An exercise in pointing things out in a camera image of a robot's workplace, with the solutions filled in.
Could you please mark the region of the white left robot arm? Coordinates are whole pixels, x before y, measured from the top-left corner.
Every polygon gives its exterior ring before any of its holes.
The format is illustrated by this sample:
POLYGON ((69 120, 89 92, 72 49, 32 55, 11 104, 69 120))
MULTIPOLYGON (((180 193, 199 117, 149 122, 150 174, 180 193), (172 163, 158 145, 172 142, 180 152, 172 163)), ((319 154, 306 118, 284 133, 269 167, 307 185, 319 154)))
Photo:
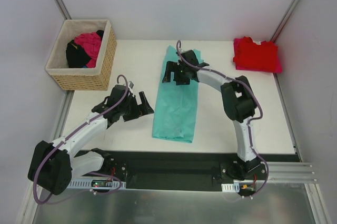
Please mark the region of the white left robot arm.
POLYGON ((120 119, 127 122, 153 113, 143 91, 135 95, 130 87, 115 85, 110 95, 94 106, 71 132, 52 142, 42 140, 36 145, 28 179, 34 188, 41 186, 52 195, 61 194, 73 178, 92 172, 113 180, 118 174, 118 164, 108 152, 99 148, 81 156, 78 152, 120 119))

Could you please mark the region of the wicker basket with liner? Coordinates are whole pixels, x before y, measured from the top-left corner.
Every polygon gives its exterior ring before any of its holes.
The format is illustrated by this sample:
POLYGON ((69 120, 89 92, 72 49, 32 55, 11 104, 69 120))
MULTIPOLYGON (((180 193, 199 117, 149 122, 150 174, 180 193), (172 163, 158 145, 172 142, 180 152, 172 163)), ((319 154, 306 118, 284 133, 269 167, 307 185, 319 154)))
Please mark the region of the wicker basket with liner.
POLYGON ((108 19, 67 19, 64 21, 45 70, 63 90, 107 90, 117 48, 112 24, 108 19), (103 31, 96 67, 70 68, 66 47, 82 33, 103 31))

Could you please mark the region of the teal t shirt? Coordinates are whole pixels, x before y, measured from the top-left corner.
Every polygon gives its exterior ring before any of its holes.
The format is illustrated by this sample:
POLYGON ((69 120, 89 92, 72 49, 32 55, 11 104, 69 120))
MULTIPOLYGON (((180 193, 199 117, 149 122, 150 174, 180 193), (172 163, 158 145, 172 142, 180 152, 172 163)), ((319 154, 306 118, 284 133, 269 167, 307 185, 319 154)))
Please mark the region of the teal t shirt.
POLYGON ((192 143, 196 125, 199 84, 195 81, 191 81, 188 85, 177 85, 174 81, 162 82, 166 63, 177 60, 176 49, 169 46, 162 63, 152 137, 192 143))

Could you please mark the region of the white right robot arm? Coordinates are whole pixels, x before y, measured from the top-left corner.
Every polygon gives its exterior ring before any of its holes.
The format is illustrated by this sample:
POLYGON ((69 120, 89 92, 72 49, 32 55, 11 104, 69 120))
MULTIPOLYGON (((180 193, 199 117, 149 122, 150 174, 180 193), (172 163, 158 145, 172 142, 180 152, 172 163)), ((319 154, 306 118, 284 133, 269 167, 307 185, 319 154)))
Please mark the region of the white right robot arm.
POLYGON ((200 63, 195 52, 188 50, 177 54, 177 62, 166 63, 163 83, 189 85, 191 81, 206 84, 221 93, 224 112, 233 122, 237 140, 237 161, 226 169, 229 177, 249 179, 261 160, 254 150, 251 120, 257 108, 256 98, 245 76, 227 77, 207 63, 200 63))

